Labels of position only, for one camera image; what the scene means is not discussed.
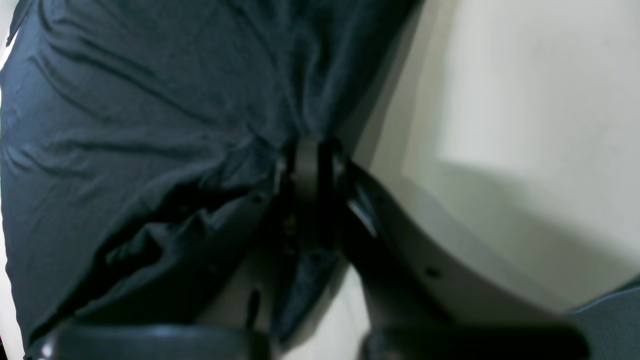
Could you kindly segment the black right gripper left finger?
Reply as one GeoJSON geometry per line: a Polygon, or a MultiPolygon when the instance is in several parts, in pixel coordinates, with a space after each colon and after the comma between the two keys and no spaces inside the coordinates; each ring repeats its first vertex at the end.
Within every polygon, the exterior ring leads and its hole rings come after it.
{"type": "Polygon", "coordinates": [[[249,186],[187,182],[99,246],[37,360],[269,359],[321,293],[321,144],[299,139],[249,186]]]}

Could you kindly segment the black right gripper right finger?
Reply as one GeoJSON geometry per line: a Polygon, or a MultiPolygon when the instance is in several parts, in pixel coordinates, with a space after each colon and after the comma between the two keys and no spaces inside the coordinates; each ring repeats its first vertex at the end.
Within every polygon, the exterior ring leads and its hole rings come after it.
{"type": "Polygon", "coordinates": [[[421,230],[337,141],[320,145],[324,223],[361,276],[360,360],[587,360],[582,332],[492,284],[421,230]]]}

